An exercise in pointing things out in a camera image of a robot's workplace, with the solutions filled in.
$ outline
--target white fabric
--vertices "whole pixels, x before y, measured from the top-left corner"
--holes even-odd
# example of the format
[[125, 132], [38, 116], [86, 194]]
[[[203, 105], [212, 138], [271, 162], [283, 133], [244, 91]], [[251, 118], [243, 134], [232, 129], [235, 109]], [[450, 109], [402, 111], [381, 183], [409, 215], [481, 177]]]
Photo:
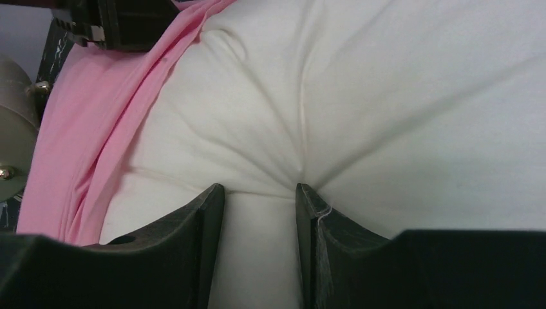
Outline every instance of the white fabric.
[[101, 242], [228, 190], [209, 308], [302, 303], [294, 190], [362, 226], [545, 229], [546, 1], [239, 0], [165, 84]]

